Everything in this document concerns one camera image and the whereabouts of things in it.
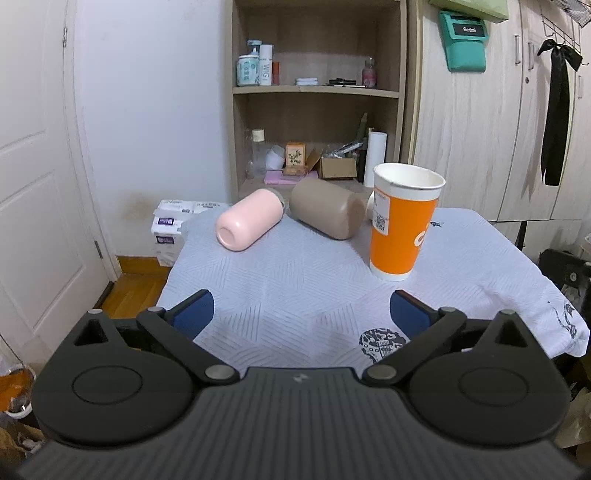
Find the orange paper cup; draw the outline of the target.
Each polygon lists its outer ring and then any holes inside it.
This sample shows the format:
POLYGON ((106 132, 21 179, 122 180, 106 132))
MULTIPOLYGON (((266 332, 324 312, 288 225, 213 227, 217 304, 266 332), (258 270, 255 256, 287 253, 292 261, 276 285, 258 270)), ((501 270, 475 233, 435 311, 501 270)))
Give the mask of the orange paper cup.
POLYGON ((403 163, 380 164, 374 174, 370 269, 402 281, 414 268, 446 180, 403 163))

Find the pink tumbler cup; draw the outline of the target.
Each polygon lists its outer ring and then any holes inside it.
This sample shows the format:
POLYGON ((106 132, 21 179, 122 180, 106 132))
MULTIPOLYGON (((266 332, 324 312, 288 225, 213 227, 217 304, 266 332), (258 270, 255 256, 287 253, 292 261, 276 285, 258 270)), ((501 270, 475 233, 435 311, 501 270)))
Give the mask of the pink tumbler cup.
POLYGON ((218 217, 215 234, 229 251, 243 251, 283 219, 286 204, 276 190, 260 188, 218 217))

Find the white floral paper cup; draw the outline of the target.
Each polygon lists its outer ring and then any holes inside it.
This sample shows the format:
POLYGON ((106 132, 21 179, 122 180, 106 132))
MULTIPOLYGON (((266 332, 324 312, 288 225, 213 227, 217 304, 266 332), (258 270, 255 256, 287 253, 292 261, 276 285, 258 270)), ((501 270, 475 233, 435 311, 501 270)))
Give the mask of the white floral paper cup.
POLYGON ((366 219, 367 221, 373 220, 373 212, 374 212, 374 191, 370 192, 370 196, 366 203, 366 219))

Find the taupe tumbler cup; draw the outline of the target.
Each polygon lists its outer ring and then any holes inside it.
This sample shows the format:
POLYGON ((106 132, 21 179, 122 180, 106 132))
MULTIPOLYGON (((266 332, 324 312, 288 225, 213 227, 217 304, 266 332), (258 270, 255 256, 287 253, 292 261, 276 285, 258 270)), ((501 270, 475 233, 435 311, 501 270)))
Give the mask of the taupe tumbler cup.
POLYGON ((348 240, 366 220, 366 203, 338 185, 304 178, 290 193, 290 213, 332 239, 348 240))

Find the white small cup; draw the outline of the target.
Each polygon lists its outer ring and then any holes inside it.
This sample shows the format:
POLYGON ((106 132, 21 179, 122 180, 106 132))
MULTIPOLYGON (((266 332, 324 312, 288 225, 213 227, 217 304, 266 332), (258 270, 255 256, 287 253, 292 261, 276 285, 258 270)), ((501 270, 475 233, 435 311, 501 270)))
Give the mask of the white small cup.
POLYGON ((271 146, 269 152, 266 153, 266 170, 283 170, 284 161, 286 161, 285 155, 286 150, 280 145, 271 146))

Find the white door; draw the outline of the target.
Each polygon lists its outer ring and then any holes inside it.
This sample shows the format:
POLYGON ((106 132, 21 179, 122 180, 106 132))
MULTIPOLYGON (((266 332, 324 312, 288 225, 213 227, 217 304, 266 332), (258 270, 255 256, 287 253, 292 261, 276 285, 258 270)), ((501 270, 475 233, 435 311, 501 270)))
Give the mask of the white door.
POLYGON ((109 282, 75 118, 73 7, 1 4, 1 336, 29 364, 109 282))

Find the tissue pack stack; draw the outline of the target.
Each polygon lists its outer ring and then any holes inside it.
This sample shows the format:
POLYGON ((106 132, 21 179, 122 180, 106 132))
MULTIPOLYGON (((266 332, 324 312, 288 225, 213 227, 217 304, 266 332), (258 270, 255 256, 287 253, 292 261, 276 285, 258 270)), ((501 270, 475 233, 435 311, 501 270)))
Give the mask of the tissue pack stack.
POLYGON ((190 200, 161 200, 153 211, 151 234, 155 256, 162 267, 172 267, 184 245, 181 227, 195 215, 224 206, 224 203, 190 200))

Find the light grey patterned tablecloth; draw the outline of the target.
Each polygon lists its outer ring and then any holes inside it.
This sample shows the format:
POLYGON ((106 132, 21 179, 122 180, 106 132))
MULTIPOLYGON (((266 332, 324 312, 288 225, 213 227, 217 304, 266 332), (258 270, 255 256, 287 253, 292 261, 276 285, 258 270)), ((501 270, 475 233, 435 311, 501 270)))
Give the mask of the light grey patterned tablecloth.
POLYGON ((185 223, 158 303, 171 308, 201 289, 211 292, 213 317, 195 341, 238 371, 369 367, 408 343, 390 315, 398 289, 471 318, 514 310, 550 357, 587 350, 581 315, 474 211, 437 209, 411 275, 399 283, 370 271, 370 224, 338 241, 284 218, 249 249, 231 252, 215 237, 218 216, 211 209, 185 223))

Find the clear bottle beige cap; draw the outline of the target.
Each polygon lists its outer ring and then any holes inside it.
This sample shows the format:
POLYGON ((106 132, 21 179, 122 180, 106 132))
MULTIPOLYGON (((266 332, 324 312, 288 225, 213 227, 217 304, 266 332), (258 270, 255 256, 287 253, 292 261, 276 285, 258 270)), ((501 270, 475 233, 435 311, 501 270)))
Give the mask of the clear bottle beige cap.
POLYGON ((266 136, 263 129, 252 129, 246 146, 247 162, 245 174, 252 179, 266 173, 266 136))

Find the wooden wardrobe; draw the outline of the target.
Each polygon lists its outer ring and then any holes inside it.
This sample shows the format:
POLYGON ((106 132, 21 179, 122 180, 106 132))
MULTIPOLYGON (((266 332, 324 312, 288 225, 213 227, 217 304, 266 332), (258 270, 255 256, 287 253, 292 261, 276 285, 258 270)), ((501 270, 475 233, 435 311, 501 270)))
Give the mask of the wooden wardrobe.
POLYGON ((569 75, 565 160, 558 185, 544 181, 541 153, 550 93, 552 40, 588 54, 589 35, 552 1, 512 1, 509 17, 490 23, 482 72, 448 68, 439 9, 412 1, 409 65, 413 110, 410 158, 446 178, 443 207, 479 213, 524 253, 574 250, 590 202, 590 67, 569 75))

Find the pink flat box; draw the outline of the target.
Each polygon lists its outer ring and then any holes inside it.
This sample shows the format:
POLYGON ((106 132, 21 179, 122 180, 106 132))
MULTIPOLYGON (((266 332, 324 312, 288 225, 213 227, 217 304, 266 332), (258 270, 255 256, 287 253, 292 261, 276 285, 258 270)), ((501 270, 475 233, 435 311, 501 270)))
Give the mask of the pink flat box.
POLYGON ((318 179, 318 172, 311 171, 305 175, 287 175, 283 171, 267 171, 263 176, 263 183, 266 185, 290 186, 295 185, 304 178, 318 179))

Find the white paper roll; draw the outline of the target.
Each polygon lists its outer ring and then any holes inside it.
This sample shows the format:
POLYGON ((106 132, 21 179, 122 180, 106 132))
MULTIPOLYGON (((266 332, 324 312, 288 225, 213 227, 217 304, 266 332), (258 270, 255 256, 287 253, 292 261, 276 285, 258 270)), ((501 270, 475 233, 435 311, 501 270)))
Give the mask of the white paper roll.
POLYGON ((363 186, 373 188, 375 185, 374 169, 385 162, 388 144, 388 134, 370 130, 367 145, 365 172, 363 172, 363 186))

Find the small cardboard box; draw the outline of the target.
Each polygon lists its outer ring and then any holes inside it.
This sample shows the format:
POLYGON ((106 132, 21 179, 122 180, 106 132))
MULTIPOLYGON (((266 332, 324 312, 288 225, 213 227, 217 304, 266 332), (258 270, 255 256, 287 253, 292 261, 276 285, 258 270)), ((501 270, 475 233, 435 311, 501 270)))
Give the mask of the small cardboard box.
POLYGON ((348 180, 358 175, 355 158, 322 156, 315 149, 308 154, 304 167, 308 172, 317 172, 318 178, 325 180, 348 180))

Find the floral wooden box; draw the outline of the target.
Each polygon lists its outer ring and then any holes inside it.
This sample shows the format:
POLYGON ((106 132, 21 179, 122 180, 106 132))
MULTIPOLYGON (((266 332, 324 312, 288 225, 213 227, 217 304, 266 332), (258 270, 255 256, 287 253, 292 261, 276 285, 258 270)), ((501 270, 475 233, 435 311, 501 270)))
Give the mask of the floral wooden box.
POLYGON ((287 176, 303 176, 305 174, 305 144, 301 142, 287 142, 284 151, 283 174, 287 176))

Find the pink small bottle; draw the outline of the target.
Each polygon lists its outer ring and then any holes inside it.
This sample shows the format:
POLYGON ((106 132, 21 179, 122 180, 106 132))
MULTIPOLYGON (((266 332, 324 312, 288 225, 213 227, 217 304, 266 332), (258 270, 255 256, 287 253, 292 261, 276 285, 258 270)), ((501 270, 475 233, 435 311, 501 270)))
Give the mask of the pink small bottle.
POLYGON ((362 72, 362 84, 363 87, 374 89, 377 86, 377 70, 375 59, 368 57, 363 65, 362 72))

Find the teal labelled bottle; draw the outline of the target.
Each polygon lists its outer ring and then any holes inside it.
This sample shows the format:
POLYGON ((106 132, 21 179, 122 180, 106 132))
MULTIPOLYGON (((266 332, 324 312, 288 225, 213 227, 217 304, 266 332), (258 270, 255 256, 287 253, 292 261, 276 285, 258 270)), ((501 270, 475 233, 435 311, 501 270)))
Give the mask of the teal labelled bottle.
POLYGON ((236 62, 236 85, 256 86, 259 83, 259 50, 262 41, 250 39, 246 42, 249 53, 240 55, 236 62))

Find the wooden bookshelf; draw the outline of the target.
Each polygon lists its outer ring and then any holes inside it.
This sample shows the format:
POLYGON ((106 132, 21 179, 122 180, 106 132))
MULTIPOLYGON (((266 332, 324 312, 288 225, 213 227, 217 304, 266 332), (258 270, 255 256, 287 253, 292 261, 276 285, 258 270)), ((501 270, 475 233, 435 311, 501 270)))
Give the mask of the wooden bookshelf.
POLYGON ((228 1, 224 4, 224 82, 228 115, 230 197, 263 186, 245 174, 246 134, 266 142, 304 143, 308 150, 353 141, 359 126, 388 134, 386 159, 398 162, 404 132, 408 1, 228 1), (236 85, 236 62, 250 39, 273 44, 280 79, 236 85), (363 87, 365 60, 375 59, 377 86, 363 87))

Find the teal hanging pouch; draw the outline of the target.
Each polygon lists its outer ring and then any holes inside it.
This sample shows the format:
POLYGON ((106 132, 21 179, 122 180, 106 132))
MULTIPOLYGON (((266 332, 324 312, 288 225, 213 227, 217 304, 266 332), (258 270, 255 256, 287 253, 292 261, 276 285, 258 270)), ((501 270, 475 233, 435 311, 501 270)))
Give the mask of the teal hanging pouch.
POLYGON ((484 73, 485 43, 489 39, 482 19, 441 10, 439 25, 448 70, 452 73, 484 73))

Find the white tube bottle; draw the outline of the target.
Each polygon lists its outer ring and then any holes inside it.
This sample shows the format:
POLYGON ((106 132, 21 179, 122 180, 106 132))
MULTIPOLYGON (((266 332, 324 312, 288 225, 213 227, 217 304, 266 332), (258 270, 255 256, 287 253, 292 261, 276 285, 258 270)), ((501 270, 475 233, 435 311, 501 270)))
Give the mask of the white tube bottle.
POLYGON ((273 44, 259 48, 259 86, 273 85, 273 44))

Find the green paper bag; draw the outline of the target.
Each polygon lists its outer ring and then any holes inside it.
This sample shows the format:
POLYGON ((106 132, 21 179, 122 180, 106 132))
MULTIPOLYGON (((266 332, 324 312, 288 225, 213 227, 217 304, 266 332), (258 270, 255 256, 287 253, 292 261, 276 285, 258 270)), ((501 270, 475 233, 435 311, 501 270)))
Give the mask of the green paper bag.
POLYGON ((467 14, 493 23, 509 19, 506 0, 430 0, 429 3, 440 9, 467 14))

